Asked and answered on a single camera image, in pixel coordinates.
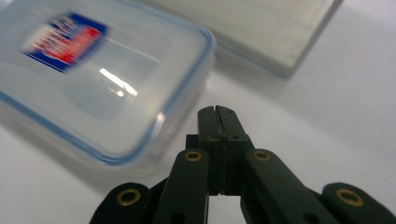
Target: container label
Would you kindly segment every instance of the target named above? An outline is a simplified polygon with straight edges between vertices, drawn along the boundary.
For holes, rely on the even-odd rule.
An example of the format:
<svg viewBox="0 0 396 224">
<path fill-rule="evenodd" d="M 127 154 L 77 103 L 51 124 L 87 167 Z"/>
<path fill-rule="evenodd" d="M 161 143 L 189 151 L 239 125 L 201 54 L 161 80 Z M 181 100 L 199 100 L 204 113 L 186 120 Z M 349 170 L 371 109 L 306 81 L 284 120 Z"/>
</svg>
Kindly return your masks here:
<svg viewBox="0 0 396 224">
<path fill-rule="evenodd" d="M 80 62 L 104 38 L 107 27 L 74 12 L 42 26 L 23 47 L 23 53 L 60 72 Z"/>
</svg>

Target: clear plastic lid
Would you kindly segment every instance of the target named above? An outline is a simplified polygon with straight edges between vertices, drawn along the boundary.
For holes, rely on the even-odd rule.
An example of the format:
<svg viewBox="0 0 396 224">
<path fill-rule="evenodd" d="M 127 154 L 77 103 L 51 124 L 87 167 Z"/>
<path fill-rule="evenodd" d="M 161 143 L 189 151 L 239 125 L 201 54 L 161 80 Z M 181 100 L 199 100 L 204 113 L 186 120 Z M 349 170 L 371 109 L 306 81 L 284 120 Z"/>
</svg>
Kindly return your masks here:
<svg viewBox="0 0 396 224">
<path fill-rule="evenodd" d="M 203 27 L 136 3 L 14 0 L 0 11 L 0 98 L 118 165 L 156 137 L 214 46 Z"/>
</svg>

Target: plastic food container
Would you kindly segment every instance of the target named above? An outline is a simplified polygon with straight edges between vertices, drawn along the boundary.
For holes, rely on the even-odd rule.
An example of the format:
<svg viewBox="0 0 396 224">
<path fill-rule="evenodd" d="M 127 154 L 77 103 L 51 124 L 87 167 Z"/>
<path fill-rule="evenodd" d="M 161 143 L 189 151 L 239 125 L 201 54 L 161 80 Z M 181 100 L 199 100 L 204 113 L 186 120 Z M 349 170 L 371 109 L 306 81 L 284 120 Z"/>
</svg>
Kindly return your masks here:
<svg viewBox="0 0 396 224">
<path fill-rule="evenodd" d="M 0 99 L 84 161 L 161 156 L 214 61 L 208 30 L 130 1 L 0 3 Z"/>
</svg>

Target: black plastic linkage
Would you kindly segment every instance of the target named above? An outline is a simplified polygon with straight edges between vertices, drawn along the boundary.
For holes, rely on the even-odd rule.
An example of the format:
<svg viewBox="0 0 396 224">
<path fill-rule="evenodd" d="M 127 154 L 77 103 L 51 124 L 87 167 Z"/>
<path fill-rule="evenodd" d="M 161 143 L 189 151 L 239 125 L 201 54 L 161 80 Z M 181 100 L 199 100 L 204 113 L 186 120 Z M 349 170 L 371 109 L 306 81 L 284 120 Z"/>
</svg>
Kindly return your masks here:
<svg viewBox="0 0 396 224">
<path fill-rule="evenodd" d="M 203 224 L 207 220 L 209 158 L 200 149 L 178 153 L 153 224 Z"/>
<path fill-rule="evenodd" d="M 322 201 L 343 224 L 396 224 L 395 216 L 386 207 L 348 184 L 327 185 Z"/>
<path fill-rule="evenodd" d="M 91 224 L 144 223 L 149 205 L 149 189 L 143 185 L 127 183 L 111 190 L 92 217 Z"/>
<path fill-rule="evenodd" d="M 248 151 L 244 170 L 247 183 L 271 223 L 338 223 L 273 152 L 264 149 Z"/>
</svg>

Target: white table surface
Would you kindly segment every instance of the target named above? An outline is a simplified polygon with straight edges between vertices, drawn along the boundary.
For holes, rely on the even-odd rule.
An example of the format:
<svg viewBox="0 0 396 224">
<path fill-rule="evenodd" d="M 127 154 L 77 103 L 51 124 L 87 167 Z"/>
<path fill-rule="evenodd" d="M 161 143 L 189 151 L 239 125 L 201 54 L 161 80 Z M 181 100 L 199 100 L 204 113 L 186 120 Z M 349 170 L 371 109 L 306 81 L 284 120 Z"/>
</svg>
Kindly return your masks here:
<svg viewBox="0 0 396 224">
<path fill-rule="evenodd" d="M 147 177 L 85 167 L 34 138 L 0 109 L 0 223 L 89 223 L 125 182 L 151 187 L 170 172 L 196 112 L 233 109 L 256 147 L 274 151 L 316 191 L 364 189 L 396 214 L 396 2 L 347 0 L 291 78 L 221 53 L 202 95 Z M 244 223 L 236 197 L 211 197 L 208 223 Z"/>
</svg>

